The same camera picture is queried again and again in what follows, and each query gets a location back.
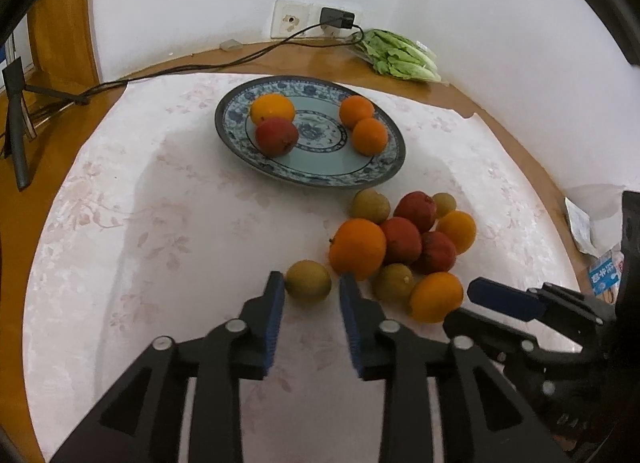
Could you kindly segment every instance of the green fruit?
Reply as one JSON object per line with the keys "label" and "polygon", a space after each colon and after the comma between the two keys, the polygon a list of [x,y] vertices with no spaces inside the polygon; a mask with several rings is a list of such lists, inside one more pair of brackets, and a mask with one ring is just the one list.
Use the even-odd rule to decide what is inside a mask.
{"label": "green fruit", "polygon": [[291,265],[284,278],[287,293],[305,303],[320,302],[331,291],[331,275],[320,263],[298,261]]}
{"label": "green fruit", "polygon": [[415,281],[411,269],[395,263],[382,268],[371,283],[373,294],[378,300],[388,303],[407,303],[414,289]]}
{"label": "green fruit", "polygon": [[391,213],[389,200],[375,189],[366,188],[358,192],[351,202],[349,215],[352,218],[362,218],[380,225]]}
{"label": "green fruit", "polygon": [[433,201],[436,202],[438,209],[436,210],[436,218],[444,218],[449,212],[455,210],[458,204],[456,199],[448,192],[438,192],[433,196]]}

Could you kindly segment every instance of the silver screw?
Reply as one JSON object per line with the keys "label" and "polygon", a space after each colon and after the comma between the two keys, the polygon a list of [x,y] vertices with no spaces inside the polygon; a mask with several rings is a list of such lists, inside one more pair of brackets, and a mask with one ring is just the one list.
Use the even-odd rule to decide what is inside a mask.
{"label": "silver screw", "polygon": [[453,345],[458,349],[463,349],[466,351],[467,349],[471,349],[474,346],[474,342],[469,337],[459,335],[453,339]]}
{"label": "silver screw", "polygon": [[172,346],[173,340],[169,337],[158,337],[151,344],[156,351],[164,351]]}
{"label": "silver screw", "polygon": [[522,349],[524,349],[527,353],[531,353],[533,351],[533,348],[535,347],[533,345],[533,342],[531,340],[523,340],[522,343],[520,344],[520,346],[522,347]]}
{"label": "silver screw", "polygon": [[385,333],[398,333],[400,331],[400,325],[395,320],[383,320],[380,323],[380,331]]}
{"label": "silver screw", "polygon": [[246,328],[246,322],[240,318],[233,318],[226,323],[226,329],[231,333],[239,333]]}
{"label": "silver screw", "polygon": [[550,382],[549,380],[545,380],[542,383],[542,392],[545,394],[545,396],[551,396],[553,395],[553,393],[555,393],[556,391],[556,385],[553,382]]}

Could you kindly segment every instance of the wall outlet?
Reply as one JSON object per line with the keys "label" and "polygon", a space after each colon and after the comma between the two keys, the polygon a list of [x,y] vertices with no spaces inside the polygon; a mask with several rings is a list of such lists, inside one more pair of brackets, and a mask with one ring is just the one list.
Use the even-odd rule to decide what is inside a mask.
{"label": "wall outlet", "polygon": [[[308,3],[298,3],[294,1],[276,1],[273,9],[273,19],[271,20],[271,39],[285,39],[307,26],[320,22],[320,12],[325,6],[331,5],[311,5]],[[360,24],[362,12],[351,10],[341,6],[333,6],[340,10],[348,10],[356,16],[355,24]],[[347,37],[353,33],[353,29],[334,28],[332,26],[318,26],[304,34],[303,37]]]}
{"label": "wall outlet", "polygon": [[308,26],[309,8],[306,3],[276,1],[271,20],[271,39],[292,36]]}

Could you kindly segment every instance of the bagged lettuce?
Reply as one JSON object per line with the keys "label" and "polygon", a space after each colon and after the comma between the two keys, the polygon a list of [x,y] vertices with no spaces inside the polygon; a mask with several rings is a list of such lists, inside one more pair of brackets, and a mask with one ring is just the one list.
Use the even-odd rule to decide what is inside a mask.
{"label": "bagged lettuce", "polygon": [[381,75],[392,75],[406,80],[441,82],[435,54],[419,42],[387,30],[367,30],[355,49],[362,58],[372,63]]}

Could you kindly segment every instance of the blue and white plate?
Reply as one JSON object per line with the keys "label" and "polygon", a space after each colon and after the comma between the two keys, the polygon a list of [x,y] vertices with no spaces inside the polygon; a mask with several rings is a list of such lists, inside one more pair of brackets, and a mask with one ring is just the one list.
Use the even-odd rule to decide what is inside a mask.
{"label": "blue and white plate", "polygon": [[[260,95],[281,93],[296,107],[294,124],[300,133],[285,156],[267,158],[255,143],[249,107]],[[404,163],[404,139],[378,106],[375,118],[386,125],[389,143],[376,156],[362,156],[351,145],[351,132],[338,118],[340,103],[356,92],[332,82],[298,76],[273,76],[232,89],[216,108],[216,130],[225,145],[265,174],[313,187],[367,188],[386,182]]]}

